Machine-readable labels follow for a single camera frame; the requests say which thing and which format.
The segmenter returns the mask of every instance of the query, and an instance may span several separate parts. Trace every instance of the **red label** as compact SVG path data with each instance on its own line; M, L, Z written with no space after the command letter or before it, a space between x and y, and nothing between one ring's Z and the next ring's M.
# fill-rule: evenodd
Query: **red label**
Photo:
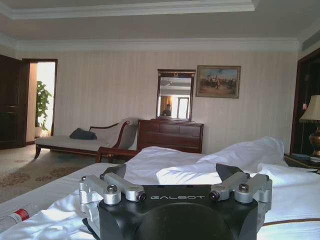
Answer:
M15 213L18 214L21 217L22 221L24 221L24 220L29 218L28 212L26 210L24 210L24 209L19 209Z

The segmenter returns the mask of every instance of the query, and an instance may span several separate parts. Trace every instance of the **green leaves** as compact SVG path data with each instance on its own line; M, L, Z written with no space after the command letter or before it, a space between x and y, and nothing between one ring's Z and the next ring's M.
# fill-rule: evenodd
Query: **green leaves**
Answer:
M41 127L43 130L48 130L45 127L45 123L47 121L48 115L46 114L46 110L48 110L47 104L49 103L48 97L52 97L50 92L46 90L46 85L43 84L42 81L37 81L36 86L36 107L35 107L35 126L39 127L40 123L38 118L43 115L43 121L41 123Z

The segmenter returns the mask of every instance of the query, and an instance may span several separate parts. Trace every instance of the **bed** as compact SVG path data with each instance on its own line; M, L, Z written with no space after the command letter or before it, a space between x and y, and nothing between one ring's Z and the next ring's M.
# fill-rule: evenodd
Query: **bed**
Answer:
M242 142L213 154L186 153L151 146L127 162L124 176L140 185L214 184L215 163L238 166L252 175L267 174L273 181L272 209L257 239L316 240L320 236L320 175L310 169L288 167L280 141L264 137ZM0 204L0 218L33 202L42 211L0 235L0 239L94 240L82 223L78 181L99 176L110 163L96 163Z

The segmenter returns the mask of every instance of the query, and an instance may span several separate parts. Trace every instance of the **table lamp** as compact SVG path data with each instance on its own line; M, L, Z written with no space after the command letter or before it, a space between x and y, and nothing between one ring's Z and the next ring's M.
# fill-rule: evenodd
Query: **table lamp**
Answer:
M311 156L320 158L320 95L311 96L310 104L300 118L300 123L316 125L316 131L309 136L314 150Z

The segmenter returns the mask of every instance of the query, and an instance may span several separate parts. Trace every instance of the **mirror frame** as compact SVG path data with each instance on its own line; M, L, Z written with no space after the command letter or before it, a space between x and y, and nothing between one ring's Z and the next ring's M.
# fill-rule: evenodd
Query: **mirror frame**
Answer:
M161 120L169 121L191 121L192 116L192 102L193 102L193 93L194 93L194 80L195 80L196 70L184 70L184 69L158 69L158 89L156 93L156 109L155 109L155 118ZM159 97L160 97L160 85L161 78L185 78L191 79L191 88L190 88L190 114L189 118L179 119L179 118L168 118L163 116L158 116L157 111L159 107Z

